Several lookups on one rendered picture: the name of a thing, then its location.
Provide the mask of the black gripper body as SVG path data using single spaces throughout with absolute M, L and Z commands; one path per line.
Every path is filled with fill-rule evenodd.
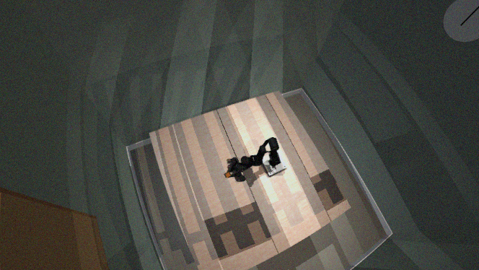
M 237 161 L 236 161 L 235 158 L 232 158 L 232 159 L 231 159 L 231 162 L 234 163 L 233 166 L 237 164 Z M 243 171 L 247 169 L 247 167 L 246 167 L 244 164 L 242 164 L 242 166 L 245 167 L 245 168 L 243 169 Z M 239 173 L 239 172 L 238 172 L 238 176 L 239 176 L 240 181 L 242 181 L 242 182 L 246 181 L 246 178 L 245 178 L 245 176 L 244 176 L 242 173 Z

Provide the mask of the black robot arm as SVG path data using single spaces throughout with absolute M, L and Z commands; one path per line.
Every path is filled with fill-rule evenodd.
M 266 148 L 265 148 L 268 143 L 271 148 L 270 151 L 266 151 Z M 270 153 L 269 154 L 270 160 L 268 162 L 272 167 L 274 167 L 277 164 L 281 163 L 280 157 L 278 156 L 278 153 L 277 153 L 278 149 L 279 149 L 279 146 L 278 146 L 278 142 L 276 138 L 271 137 L 265 140 L 263 145 L 260 146 L 260 149 L 258 150 L 258 153 L 256 155 L 250 155 L 250 157 L 243 156 L 241 158 L 241 163 L 234 165 L 233 168 L 235 169 L 235 171 L 238 171 L 239 173 L 241 173 L 243 169 L 245 168 L 242 166 L 242 164 L 244 164 L 247 167 L 247 169 L 249 169 L 252 166 L 255 166 L 255 167 L 260 166 L 263 164 L 263 157 L 265 153 L 267 152 Z

